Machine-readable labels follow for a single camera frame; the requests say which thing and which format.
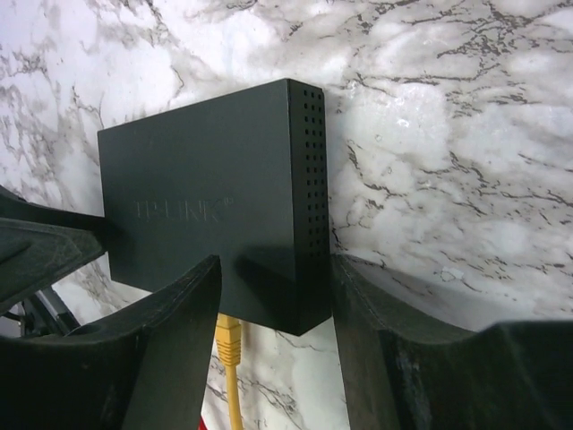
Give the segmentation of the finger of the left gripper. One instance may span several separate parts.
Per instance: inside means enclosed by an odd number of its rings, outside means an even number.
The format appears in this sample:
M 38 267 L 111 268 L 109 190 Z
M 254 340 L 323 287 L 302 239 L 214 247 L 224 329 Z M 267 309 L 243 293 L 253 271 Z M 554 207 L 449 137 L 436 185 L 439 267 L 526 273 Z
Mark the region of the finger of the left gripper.
M 1 312 L 47 288 L 107 250 L 102 217 L 62 211 L 1 189 Z

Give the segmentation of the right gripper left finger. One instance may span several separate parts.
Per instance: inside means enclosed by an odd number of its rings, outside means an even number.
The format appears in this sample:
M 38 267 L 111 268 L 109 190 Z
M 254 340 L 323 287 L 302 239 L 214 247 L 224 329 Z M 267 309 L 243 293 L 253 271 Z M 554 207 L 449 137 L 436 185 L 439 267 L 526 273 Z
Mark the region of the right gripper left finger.
M 221 284 L 212 255 L 65 336 L 2 339 L 2 428 L 196 428 Z

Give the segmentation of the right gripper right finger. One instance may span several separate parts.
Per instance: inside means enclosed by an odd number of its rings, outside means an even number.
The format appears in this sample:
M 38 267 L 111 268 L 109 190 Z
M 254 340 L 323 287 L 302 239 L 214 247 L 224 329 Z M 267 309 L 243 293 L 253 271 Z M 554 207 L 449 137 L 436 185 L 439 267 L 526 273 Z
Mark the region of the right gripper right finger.
M 467 331 L 372 284 L 345 255 L 330 285 L 354 429 L 569 429 L 572 324 Z

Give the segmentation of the black TP-Link network switch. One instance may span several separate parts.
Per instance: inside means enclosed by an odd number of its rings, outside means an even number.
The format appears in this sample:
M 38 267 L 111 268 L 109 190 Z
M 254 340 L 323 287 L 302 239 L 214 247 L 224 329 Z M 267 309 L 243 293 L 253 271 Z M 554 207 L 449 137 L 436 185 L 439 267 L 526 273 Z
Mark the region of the black TP-Link network switch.
M 214 254 L 222 314 L 297 336 L 329 319 L 325 101 L 282 79 L 100 131 L 111 278 L 154 292 Z

